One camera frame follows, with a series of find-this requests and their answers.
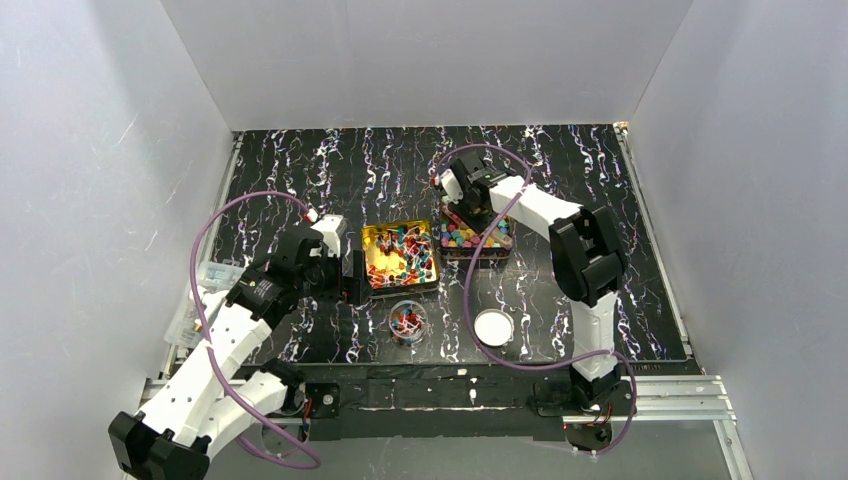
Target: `metal frame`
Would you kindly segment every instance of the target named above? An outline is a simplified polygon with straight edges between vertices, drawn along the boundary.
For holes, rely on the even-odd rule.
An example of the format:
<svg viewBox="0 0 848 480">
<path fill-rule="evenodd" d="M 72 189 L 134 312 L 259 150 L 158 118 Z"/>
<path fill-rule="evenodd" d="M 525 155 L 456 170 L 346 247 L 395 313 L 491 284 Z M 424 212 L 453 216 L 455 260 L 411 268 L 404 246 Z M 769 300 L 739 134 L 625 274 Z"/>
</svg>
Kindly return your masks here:
<svg viewBox="0 0 848 480">
<path fill-rule="evenodd" d="M 690 358 L 694 358 L 692 348 L 689 344 L 689 336 L 683 320 L 680 315 L 679 305 L 674 296 L 671 283 L 665 270 L 665 265 L 660 255 L 659 247 L 654 232 L 654 227 L 648 214 L 647 204 L 642 195 L 641 186 L 637 168 L 633 159 L 633 154 L 628 142 L 627 122 L 619 122 L 613 125 L 621 146 L 624 163 L 627 172 L 631 178 L 633 192 L 636 195 L 637 203 L 642 212 L 645 222 L 645 228 L 648 233 L 648 238 L 651 241 L 651 247 L 657 258 L 660 274 L 663 283 L 666 287 L 669 303 L 673 317 L 680 331 L 680 338 L 683 341 L 684 349 Z M 235 169 L 236 159 L 238 158 L 244 133 L 239 133 L 235 137 L 234 148 L 227 167 L 227 173 L 224 176 L 220 190 L 218 192 L 215 208 L 220 208 L 226 202 L 229 193 L 229 185 Z M 210 228 L 208 238 L 213 238 L 218 229 L 216 222 Z M 211 253 L 211 248 L 214 242 L 204 242 L 202 255 L 207 258 Z M 188 295 L 184 296 L 185 300 L 180 305 L 177 315 L 184 315 L 185 309 L 188 308 Z M 162 373 L 158 380 L 148 380 L 142 393 L 141 402 L 150 399 L 155 393 L 161 389 L 170 378 L 175 362 L 179 359 L 179 347 L 171 346 L 166 358 L 163 361 Z M 752 479 L 751 470 L 748 467 L 742 450 L 742 444 L 739 440 L 739 435 L 736 431 L 736 413 L 727 396 L 727 392 L 722 383 L 721 377 L 718 375 L 664 375 L 664 376 L 637 376 L 637 398 L 636 406 L 638 413 L 634 417 L 634 421 L 712 421 L 716 428 L 718 441 L 721 444 L 722 452 L 725 456 L 730 477 L 733 480 L 748 480 Z M 237 387 L 245 383 L 243 380 L 233 380 L 231 384 Z M 574 416 L 562 417 L 563 423 L 586 423 L 591 422 L 591 417 Z M 623 416 L 614 416 L 611 421 L 622 422 Z M 274 419 L 275 423 L 290 423 L 290 419 Z"/>
<path fill-rule="evenodd" d="M 615 136 L 618 138 L 618 144 L 621 146 L 624 165 L 627 168 L 627 174 L 630 176 L 633 193 L 636 195 L 636 203 L 639 204 L 639 210 L 642 212 L 645 229 L 648 231 L 648 239 L 651 241 L 651 248 L 654 250 L 654 257 L 657 259 L 657 264 L 660 268 L 660 275 L 662 276 L 663 285 L 665 285 L 668 301 L 671 304 L 674 321 L 677 323 L 677 329 L 680 330 L 680 338 L 683 340 L 687 353 L 692 356 L 692 349 L 689 346 L 689 333 L 686 331 L 686 326 L 683 325 L 683 319 L 680 316 L 680 307 L 674 296 L 674 290 L 671 288 L 668 274 L 665 271 L 665 265 L 663 264 L 662 255 L 660 255 L 659 245 L 657 244 L 657 237 L 654 233 L 653 222 L 651 222 L 651 215 L 648 213 L 648 205 L 645 202 L 645 197 L 642 195 L 642 186 L 639 183 L 639 174 L 636 170 L 636 163 L 633 160 L 633 152 L 630 150 L 630 143 L 627 141 L 627 122 L 614 123 L 613 128 L 615 129 Z"/>
<path fill-rule="evenodd" d="M 713 422 L 721 444 L 721 452 L 724 454 L 724 463 L 730 472 L 731 480 L 752 480 L 754 476 L 742 450 L 742 442 L 736 432 L 736 422 L 721 420 Z"/>
<path fill-rule="evenodd" d="M 209 212 L 211 215 L 214 211 L 223 207 L 227 202 L 227 195 L 230 191 L 230 181 L 233 178 L 233 172 L 236 169 L 236 160 L 238 159 L 239 152 L 241 152 L 241 146 L 244 143 L 244 132 L 234 134 L 233 138 L 233 151 L 230 153 L 230 159 L 227 161 L 227 170 L 224 173 L 224 178 L 221 180 L 221 185 L 218 186 L 218 195 L 215 199 L 215 205 L 213 206 L 212 211 Z M 215 220 L 215 223 L 209 227 L 209 232 L 206 234 L 206 237 L 203 239 L 203 244 L 201 245 L 200 252 L 198 256 L 201 259 L 209 258 L 209 255 L 212 253 L 212 247 L 215 245 L 215 242 L 210 239 L 214 239 L 218 232 L 218 226 L 221 224 L 221 219 L 218 218 Z M 180 306 L 177 307 L 177 311 L 174 313 L 174 317 L 171 319 L 171 323 L 179 322 L 186 314 L 189 305 L 189 285 L 186 282 L 185 292 L 183 293 L 182 299 L 180 300 Z M 173 374 L 174 364 L 179 358 L 179 351 L 181 347 L 171 344 L 168 348 L 168 353 L 165 355 L 165 359 L 162 362 L 162 368 L 160 371 L 160 378 L 171 378 Z"/>
</svg>

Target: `gold tray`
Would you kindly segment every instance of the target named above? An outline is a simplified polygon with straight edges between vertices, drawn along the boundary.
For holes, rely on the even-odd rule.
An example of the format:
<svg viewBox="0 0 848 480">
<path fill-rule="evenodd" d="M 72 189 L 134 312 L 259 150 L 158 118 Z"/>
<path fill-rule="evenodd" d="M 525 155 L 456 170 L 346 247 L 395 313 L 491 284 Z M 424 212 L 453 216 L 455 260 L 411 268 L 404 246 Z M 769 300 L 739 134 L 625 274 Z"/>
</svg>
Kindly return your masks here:
<svg viewBox="0 0 848 480">
<path fill-rule="evenodd" d="M 373 296 L 438 288 L 438 255 L 427 220 L 367 225 L 362 229 L 362 246 Z"/>
</svg>

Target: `white lid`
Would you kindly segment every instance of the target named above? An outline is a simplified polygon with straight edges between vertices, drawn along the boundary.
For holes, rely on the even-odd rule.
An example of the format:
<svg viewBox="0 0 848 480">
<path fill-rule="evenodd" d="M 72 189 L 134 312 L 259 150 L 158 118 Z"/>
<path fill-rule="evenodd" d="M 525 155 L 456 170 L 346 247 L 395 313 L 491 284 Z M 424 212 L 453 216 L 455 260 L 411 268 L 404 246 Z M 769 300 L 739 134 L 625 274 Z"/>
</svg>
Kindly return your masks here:
<svg viewBox="0 0 848 480">
<path fill-rule="evenodd" d="M 483 310 L 474 320 L 474 332 L 484 344 L 501 347 L 512 338 L 512 318 L 500 310 Z"/>
</svg>

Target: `cable connector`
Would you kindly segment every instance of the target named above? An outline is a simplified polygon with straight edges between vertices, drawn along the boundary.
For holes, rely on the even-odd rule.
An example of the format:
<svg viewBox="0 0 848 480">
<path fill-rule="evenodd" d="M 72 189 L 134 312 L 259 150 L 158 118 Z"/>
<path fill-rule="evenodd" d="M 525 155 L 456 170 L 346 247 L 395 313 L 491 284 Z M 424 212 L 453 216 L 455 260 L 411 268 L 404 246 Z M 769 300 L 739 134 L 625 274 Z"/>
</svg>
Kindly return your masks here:
<svg viewBox="0 0 848 480">
<path fill-rule="evenodd" d="M 309 223 L 315 223 L 318 221 L 318 212 L 314 208 L 310 208 L 308 212 L 303 214 L 303 218 L 308 220 Z"/>
</svg>

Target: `black bracket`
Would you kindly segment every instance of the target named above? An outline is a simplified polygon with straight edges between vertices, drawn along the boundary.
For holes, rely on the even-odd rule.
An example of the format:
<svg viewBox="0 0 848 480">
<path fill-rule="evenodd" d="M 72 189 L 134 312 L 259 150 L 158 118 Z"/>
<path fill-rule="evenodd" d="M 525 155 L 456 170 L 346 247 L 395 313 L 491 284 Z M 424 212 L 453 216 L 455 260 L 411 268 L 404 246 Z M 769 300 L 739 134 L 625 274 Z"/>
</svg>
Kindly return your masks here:
<svg viewBox="0 0 848 480">
<path fill-rule="evenodd" d="M 313 255 L 321 249 L 321 255 Z M 301 298 L 344 300 L 361 305 L 371 296 L 365 255 L 352 251 L 352 276 L 342 276 L 339 257 L 328 257 L 321 233 L 304 226 L 292 227 L 277 238 L 277 252 L 259 255 L 248 265 L 227 294 L 227 305 L 238 304 L 262 319 L 273 330 L 292 313 Z"/>
<path fill-rule="evenodd" d="M 606 206 L 585 208 L 548 227 L 554 277 L 571 300 L 594 307 L 607 292 L 618 291 L 628 261 Z"/>
<path fill-rule="evenodd" d="M 206 449 L 211 439 L 195 439 L 191 447 L 174 443 L 174 432 L 161 434 L 145 425 L 144 413 L 120 412 L 109 424 L 109 439 L 125 473 L 139 480 L 200 479 L 209 470 Z"/>
<path fill-rule="evenodd" d="M 626 415 L 632 391 L 630 379 L 621 379 L 623 372 L 624 365 L 619 363 L 612 372 L 589 382 L 571 367 L 570 380 L 536 382 L 529 406 L 542 417 L 584 415 L 595 405 L 611 406 L 612 415 Z"/>
<path fill-rule="evenodd" d="M 472 230 L 482 233 L 496 215 L 492 211 L 489 189 L 509 174 L 486 165 L 474 152 L 460 154 L 451 162 L 450 170 L 459 182 L 462 200 L 448 208 Z"/>
</svg>

